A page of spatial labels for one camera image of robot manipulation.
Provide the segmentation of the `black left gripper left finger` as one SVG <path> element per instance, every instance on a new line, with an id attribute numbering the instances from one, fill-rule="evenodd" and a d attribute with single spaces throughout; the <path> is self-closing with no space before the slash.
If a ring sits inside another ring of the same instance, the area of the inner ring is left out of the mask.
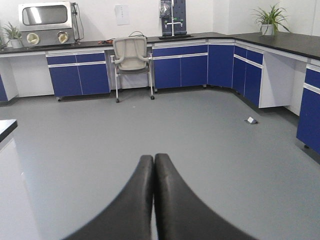
<path id="1" fill-rule="evenodd" d="M 116 198 L 66 240 L 150 240 L 154 194 L 154 161 L 142 155 Z"/>

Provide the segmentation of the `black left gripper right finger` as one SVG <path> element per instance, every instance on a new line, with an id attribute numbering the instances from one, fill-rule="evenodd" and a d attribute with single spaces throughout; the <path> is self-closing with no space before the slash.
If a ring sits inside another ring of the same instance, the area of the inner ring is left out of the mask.
<path id="1" fill-rule="evenodd" d="M 187 185 L 166 153 L 154 160 L 154 210 L 160 240 L 252 240 L 210 209 Z"/>

